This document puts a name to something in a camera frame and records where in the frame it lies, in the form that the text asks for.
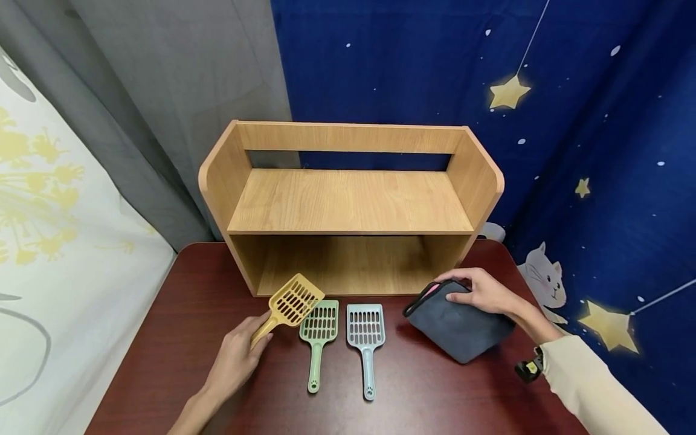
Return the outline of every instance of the star print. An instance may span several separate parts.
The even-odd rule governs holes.
[[[580,195],[581,198],[586,197],[587,195],[590,194],[590,179],[589,178],[580,178],[580,181],[578,181],[578,186],[575,188],[575,193]]]
[[[522,95],[525,95],[530,89],[530,87],[522,86],[519,77],[515,74],[507,83],[491,86],[493,101],[490,109],[499,106],[508,106],[511,109],[515,109]]]
[[[607,311],[592,301],[587,301],[587,307],[590,314],[579,319],[578,322],[596,332],[604,341],[607,350],[623,346],[639,354],[638,348],[628,332],[630,315]]]

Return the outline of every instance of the light blue litter scoop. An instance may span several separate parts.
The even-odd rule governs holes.
[[[374,400],[377,389],[374,384],[372,356],[374,350],[384,344],[384,314],[379,303],[349,304],[346,307],[346,336],[348,344],[357,348],[363,357],[363,395]]]

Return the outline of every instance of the red-brown wooden table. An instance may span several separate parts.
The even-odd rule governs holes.
[[[533,300],[507,249],[476,241],[465,267],[484,267]],[[585,434],[543,378],[525,385],[514,365],[532,356],[517,328],[467,365],[403,318],[411,296],[339,298],[338,338],[324,348],[322,385],[307,393],[310,347],[296,329],[274,331],[255,375],[213,418],[206,434]],[[386,343],[375,351],[377,398],[363,400],[360,354],[345,340],[345,305],[381,303]],[[203,384],[225,333],[260,315],[225,244],[177,257],[87,434],[164,434]]]

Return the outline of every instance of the green litter scoop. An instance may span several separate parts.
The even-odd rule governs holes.
[[[300,325],[300,338],[312,347],[307,391],[319,391],[319,369],[322,366],[324,345],[338,335],[338,301],[321,301]]]

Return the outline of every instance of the gray pouch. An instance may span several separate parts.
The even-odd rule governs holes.
[[[453,280],[430,283],[404,309],[417,329],[460,364],[468,363],[503,341],[515,323],[502,314],[491,314],[470,305],[449,302],[449,293],[471,290]]]

